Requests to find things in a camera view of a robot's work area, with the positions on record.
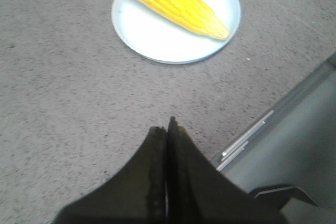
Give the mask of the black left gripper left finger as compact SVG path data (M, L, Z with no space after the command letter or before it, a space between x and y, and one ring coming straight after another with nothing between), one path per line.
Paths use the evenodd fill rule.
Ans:
M54 223L165 223L166 137L164 128L151 127L112 178L64 207Z

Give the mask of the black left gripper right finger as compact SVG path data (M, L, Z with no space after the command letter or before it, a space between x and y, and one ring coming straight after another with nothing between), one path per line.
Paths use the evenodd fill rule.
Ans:
M287 223L279 210L219 173L175 117L167 130L166 161L170 223Z

